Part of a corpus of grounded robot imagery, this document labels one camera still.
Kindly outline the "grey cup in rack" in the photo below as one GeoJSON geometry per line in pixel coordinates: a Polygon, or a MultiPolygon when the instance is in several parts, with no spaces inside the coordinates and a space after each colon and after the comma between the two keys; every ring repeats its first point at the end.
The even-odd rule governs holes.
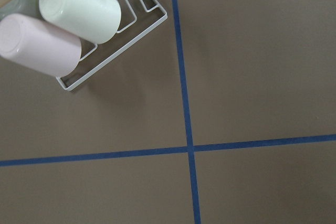
{"type": "Polygon", "coordinates": [[[8,4],[1,7],[1,20],[15,13],[41,18],[38,0],[11,0],[8,4]]]}

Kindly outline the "white cup in rack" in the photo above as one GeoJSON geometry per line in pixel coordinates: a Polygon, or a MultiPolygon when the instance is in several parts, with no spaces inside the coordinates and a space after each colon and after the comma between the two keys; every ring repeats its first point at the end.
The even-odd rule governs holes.
{"type": "Polygon", "coordinates": [[[121,7],[117,0],[39,0],[42,17],[93,44],[104,44],[118,31],[121,7]]]}

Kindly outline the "pink cup in rack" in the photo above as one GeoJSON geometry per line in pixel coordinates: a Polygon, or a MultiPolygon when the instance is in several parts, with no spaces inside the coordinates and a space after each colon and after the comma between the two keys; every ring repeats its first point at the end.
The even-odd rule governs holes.
{"type": "Polygon", "coordinates": [[[53,77],[64,77],[79,63],[80,39],[50,23],[11,14],[1,21],[1,57],[53,77]]]}

